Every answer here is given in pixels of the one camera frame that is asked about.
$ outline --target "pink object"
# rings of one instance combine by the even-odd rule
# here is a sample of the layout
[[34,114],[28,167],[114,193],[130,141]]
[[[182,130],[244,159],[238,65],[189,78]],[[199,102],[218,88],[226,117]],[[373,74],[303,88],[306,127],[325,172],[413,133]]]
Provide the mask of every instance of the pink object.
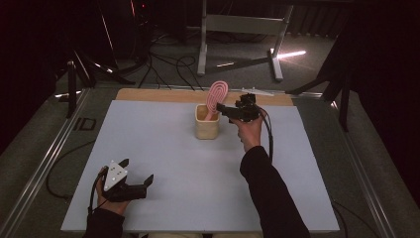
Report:
[[225,81],[215,81],[210,87],[209,94],[207,95],[207,109],[208,113],[204,121],[210,121],[213,114],[217,113],[217,103],[223,102],[228,94],[228,83]]

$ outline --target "dark background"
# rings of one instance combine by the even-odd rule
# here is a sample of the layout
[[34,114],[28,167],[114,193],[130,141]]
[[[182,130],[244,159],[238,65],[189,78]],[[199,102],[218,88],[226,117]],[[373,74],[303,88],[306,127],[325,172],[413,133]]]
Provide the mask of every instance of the dark background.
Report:
[[[85,51],[109,66],[116,66],[115,58],[132,55],[133,44],[126,42],[135,40],[133,32],[139,25],[130,15],[131,8],[127,6],[130,1],[120,0],[117,5],[99,2],[102,12],[96,1],[1,2],[0,153],[54,93],[55,83],[65,73],[73,49]],[[148,8],[139,10],[143,11],[137,16],[142,17],[141,22],[159,24],[180,39],[185,40],[186,25],[200,24],[199,1],[144,2]],[[235,11],[243,15],[268,14],[252,1],[242,2],[243,6]],[[220,9],[221,4],[215,1],[209,11]],[[320,75],[331,70],[351,73],[352,90],[359,94],[417,204],[420,203],[418,10],[415,1],[357,4],[320,71]],[[104,18],[118,19],[107,26],[114,49],[107,42],[101,13]]]

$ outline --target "metal stand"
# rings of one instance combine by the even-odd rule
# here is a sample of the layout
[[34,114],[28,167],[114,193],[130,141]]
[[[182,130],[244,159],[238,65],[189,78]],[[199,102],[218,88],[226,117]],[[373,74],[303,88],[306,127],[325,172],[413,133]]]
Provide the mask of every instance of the metal stand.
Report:
[[280,63],[277,58],[277,54],[283,41],[292,10],[293,6],[289,6],[283,19],[251,18],[210,14],[208,15],[207,0],[203,0],[203,11],[201,19],[201,47],[200,56],[198,58],[197,74],[202,76],[205,74],[206,71],[207,31],[266,34],[277,36],[277,41],[275,43],[274,49],[270,50],[269,57],[271,58],[271,62],[274,68],[275,79],[278,81],[282,81],[283,76],[281,73]]

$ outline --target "white tabletop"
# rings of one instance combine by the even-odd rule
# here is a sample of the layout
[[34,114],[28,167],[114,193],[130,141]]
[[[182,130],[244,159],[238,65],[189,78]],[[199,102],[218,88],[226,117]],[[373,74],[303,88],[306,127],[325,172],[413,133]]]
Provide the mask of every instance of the white tabletop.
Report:
[[[130,203],[126,231],[261,231],[248,185],[239,172],[244,151],[237,127],[221,117],[219,136],[198,140],[195,106],[113,101],[61,229],[85,230],[86,207],[97,173],[112,160],[128,158],[127,184],[143,183],[151,174],[155,180],[146,199]],[[297,108],[264,109],[272,123],[273,164],[306,226],[312,232],[339,230]],[[267,148],[264,127],[262,144]]]

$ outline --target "human hand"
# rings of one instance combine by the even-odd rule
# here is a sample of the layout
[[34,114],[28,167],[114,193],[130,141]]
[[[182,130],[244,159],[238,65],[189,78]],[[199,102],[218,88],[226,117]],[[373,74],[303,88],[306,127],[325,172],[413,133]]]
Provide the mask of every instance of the human hand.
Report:
[[245,152],[252,147],[261,145],[262,123],[265,115],[266,114],[264,113],[251,122],[231,119],[231,121],[238,126],[238,137],[241,138],[241,142],[244,144]]
[[98,193],[98,206],[102,209],[106,209],[112,212],[115,212],[119,215],[124,215],[127,206],[129,205],[130,201],[122,201],[122,202],[113,202],[107,200],[104,196],[102,196],[102,184],[103,178],[99,179],[96,183],[96,193]]

